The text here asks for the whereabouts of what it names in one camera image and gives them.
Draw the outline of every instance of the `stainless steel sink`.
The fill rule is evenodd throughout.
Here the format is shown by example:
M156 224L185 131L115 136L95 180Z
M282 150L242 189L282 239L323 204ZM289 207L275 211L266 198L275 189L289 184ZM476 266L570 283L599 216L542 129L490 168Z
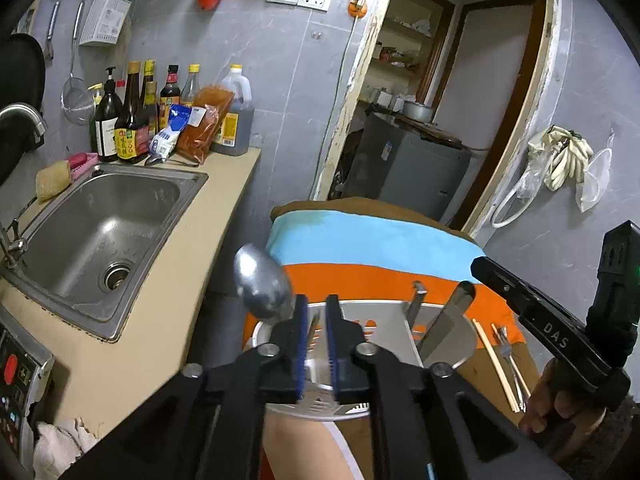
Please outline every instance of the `stainless steel sink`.
M69 323L116 340L148 270L205 173L105 164L24 231L22 264L0 274Z

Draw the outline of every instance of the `orange stripe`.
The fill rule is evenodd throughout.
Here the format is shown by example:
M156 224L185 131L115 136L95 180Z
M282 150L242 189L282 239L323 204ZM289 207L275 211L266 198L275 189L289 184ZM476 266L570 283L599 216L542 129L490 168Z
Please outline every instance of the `orange stripe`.
M381 267L357 264L295 264L285 266L294 294L306 294L309 303L324 301L329 294L342 300L403 300L414 293L413 280L420 280L427 288L425 302L444 304L458 282L434 276L422 276ZM506 302L483 284L476 285L476 298L466 311L466 317L476 319L492 344L497 344L491 323L506 326L511 343L525 342L513 312ZM251 337L257 323L250 314L244 324L244 341Z

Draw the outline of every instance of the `gray countertop appliance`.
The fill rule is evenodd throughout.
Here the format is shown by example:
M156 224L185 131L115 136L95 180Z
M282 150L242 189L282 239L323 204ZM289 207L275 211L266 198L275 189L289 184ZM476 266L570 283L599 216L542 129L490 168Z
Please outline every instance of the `gray countertop appliance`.
M461 146L422 138L391 115L372 113L342 196L374 198L440 220L470 156Z

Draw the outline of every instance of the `doorway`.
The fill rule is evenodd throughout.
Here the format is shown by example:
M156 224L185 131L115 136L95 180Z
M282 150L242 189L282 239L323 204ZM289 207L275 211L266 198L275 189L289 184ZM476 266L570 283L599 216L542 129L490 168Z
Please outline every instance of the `doorway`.
M525 105L546 10L547 0L389 0L329 199L376 198L462 229ZM420 11L426 18L418 18ZM427 40L410 37L425 24ZM426 104L430 120L407 120L403 99ZM375 122L372 114L385 116L385 134L371 133L382 127L369 124ZM423 159L416 146L429 147ZM371 186L364 185L367 179ZM407 199L398 192L403 187L420 193ZM322 198L322 178L318 190L316 198Z

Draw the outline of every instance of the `shelf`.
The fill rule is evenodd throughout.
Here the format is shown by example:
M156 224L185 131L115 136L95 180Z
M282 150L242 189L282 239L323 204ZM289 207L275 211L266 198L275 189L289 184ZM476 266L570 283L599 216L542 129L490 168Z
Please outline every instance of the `shelf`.
M404 25L402 25L402 23L394 22L393 20L390 20L388 18L384 19L384 21L382 22L382 27L389 28L391 30L399 32L400 34L404 34L405 36L412 38L412 40L415 40L415 41L420 41L420 42L426 41L426 40L432 41L433 39L430 36L427 36L426 34L418 32L413 28L405 27Z
M417 75L408 68L404 66L393 66L391 63L386 61L382 61L381 59L376 59L374 57L371 58L371 64L373 66L383 68L384 70L389 70L390 72L395 72L398 75L402 75L404 77L416 77Z

